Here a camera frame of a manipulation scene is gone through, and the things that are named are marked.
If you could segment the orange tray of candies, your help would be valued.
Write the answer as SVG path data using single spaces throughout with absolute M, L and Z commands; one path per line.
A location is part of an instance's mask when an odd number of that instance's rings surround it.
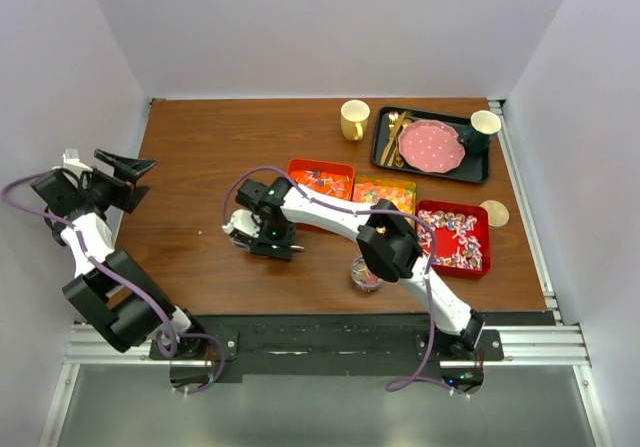
M 342 201 L 352 199 L 355 169 L 350 164 L 294 158 L 286 173 L 295 183 L 318 194 Z

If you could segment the clear plastic jar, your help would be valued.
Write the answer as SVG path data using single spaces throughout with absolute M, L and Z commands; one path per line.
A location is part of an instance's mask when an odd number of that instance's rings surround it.
M 373 293 L 383 284 L 383 280 L 369 270 L 362 256 L 358 256 L 353 260 L 351 278 L 356 288 L 365 293 Z

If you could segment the gold tin of gummies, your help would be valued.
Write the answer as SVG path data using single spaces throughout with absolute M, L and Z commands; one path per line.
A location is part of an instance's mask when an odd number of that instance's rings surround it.
M 352 201 L 356 203 L 376 204 L 380 200 L 388 200 L 399 211 L 413 215 L 416 198 L 415 182 L 365 175 L 357 175 L 354 181 Z

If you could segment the red tray of lollipops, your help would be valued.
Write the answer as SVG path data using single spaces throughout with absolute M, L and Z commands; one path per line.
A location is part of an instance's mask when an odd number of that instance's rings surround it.
M 433 268 L 440 276 L 479 280 L 490 271 L 489 217 L 484 208 L 421 200 L 416 214 L 435 234 Z

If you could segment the gold jar lid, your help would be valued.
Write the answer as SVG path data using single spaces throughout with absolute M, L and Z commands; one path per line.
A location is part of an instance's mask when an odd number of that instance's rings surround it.
M 480 204 L 480 207 L 487 212 L 490 227 L 501 228 L 508 224 L 510 213 L 502 202 L 493 199 L 486 200 Z

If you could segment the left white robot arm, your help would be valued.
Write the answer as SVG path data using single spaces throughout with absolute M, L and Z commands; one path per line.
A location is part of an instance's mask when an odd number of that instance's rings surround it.
M 137 183 L 155 161 L 100 149 L 94 156 L 112 167 L 112 173 L 85 164 L 76 150 L 68 149 L 61 166 L 38 175 L 31 184 L 45 203 L 45 223 L 52 236 L 74 258 L 74 278 L 62 289 L 65 298 L 121 353 L 153 339 L 166 357 L 205 355 L 202 326 L 115 246 L 107 223 L 109 208 L 131 213 L 144 199 L 150 189 Z

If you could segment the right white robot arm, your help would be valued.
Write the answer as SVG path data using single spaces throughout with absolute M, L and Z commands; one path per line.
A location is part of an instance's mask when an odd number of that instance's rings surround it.
M 357 244 L 373 275 L 404 286 L 424 305 L 452 357 L 466 360 L 480 349 L 483 317 L 435 272 L 433 254 L 423 251 L 409 223 L 417 218 L 392 202 L 345 201 L 286 177 L 270 185 L 247 179 L 237 189 L 235 201 L 240 208 L 222 226 L 235 245 L 254 255 L 289 260 L 297 225 L 337 234 Z

